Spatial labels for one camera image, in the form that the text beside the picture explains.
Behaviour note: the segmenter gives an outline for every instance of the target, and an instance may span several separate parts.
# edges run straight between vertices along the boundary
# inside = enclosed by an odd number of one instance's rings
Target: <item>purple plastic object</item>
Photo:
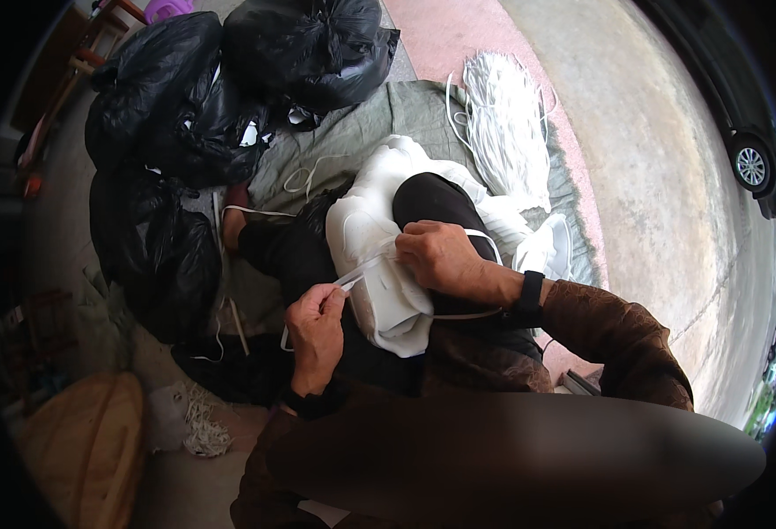
[[[150,0],[144,8],[144,19],[152,24],[175,15],[188,15],[193,10],[194,0]]]

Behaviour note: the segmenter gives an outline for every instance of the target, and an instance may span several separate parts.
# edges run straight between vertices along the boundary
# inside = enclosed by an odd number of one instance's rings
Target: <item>right hand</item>
[[[489,270],[470,244],[464,228],[433,220],[408,223],[395,241],[397,259],[414,271],[420,286],[443,294],[484,302],[478,287]]]
[[[316,284],[286,311],[294,346],[291,389],[301,397],[320,395],[344,350],[340,318],[347,292],[336,284]]]

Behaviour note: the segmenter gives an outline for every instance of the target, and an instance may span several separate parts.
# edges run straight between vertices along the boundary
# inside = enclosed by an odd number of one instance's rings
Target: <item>foot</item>
[[[224,208],[226,206],[247,207],[248,195],[246,194],[246,186],[246,182],[238,185],[231,185],[229,189],[226,190]],[[241,234],[241,230],[246,226],[245,212],[235,208],[224,209],[222,225],[224,248],[230,253],[236,253],[238,251],[238,235]]]

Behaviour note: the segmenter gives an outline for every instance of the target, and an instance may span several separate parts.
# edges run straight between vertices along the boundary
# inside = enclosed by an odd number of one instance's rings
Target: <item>wooden board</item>
[[[143,395],[131,373],[98,373],[39,409],[19,439],[35,482],[71,528],[129,523],[143,466]]]
[[[11,125],[29,132],[44,116],[68,72],[68,59],[88,30],[88,17],[75,4],[68,7],[47,37],[15,105]]]

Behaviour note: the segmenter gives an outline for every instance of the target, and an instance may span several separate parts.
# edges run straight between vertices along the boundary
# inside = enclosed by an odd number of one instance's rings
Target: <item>brown patterned shirt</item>
[[[635,399],[693,411],[688,377],[670,353],[663,327],[641,305],[584,284],[556,281],[544,302],[543,329],[584,360],[605,364],[603,396]],[[378,388],[351,383],[347,406],[400,398]],[[467,391],[534,391],[550,393],[546,368],[529,356],[459,335],[433,325],[426,349],[422,395]],[[326,528],[317,516],[298,509],[304,498],[274,483],[265,452],[302,419],[278,411],[258,437],[246,462],[238,498],[230,508],[236,529],[259,527]],[[720,502],[660,520],[626,527],[707,527],[721,511]],[[350,514],[336,529],[424,527]]]

